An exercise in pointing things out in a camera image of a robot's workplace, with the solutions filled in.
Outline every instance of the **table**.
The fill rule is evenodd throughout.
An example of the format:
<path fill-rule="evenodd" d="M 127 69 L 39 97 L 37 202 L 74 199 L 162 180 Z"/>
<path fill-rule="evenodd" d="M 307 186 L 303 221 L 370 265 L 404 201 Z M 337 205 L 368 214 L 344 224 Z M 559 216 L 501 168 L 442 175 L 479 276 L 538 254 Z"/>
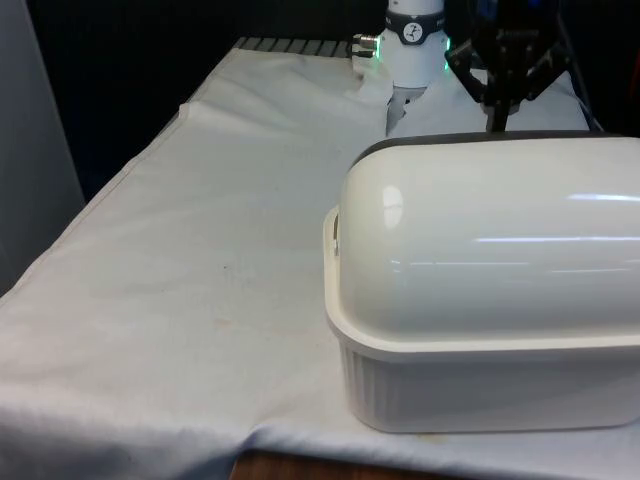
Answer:
<path fill-rule="evenodd" d="M 455 480 L 429 473 L 407 472 L 296 457 L 247 452 L 234 465 L 230 480 Z"/>
<path fill-rule="evenodd" d="M 321 226 L 385 137 L 384 82 L 345 59 L 227 56 L 0 300 L 0 477 L 222 479 L 260 449 L 477 479 L 636 478 L 637 425 L 385 435 L 350 414 Z M 510 126 L 584 129 L 570 93 L 565 77 Z M 395 133 L 484 126 L 443 73 Z"/>

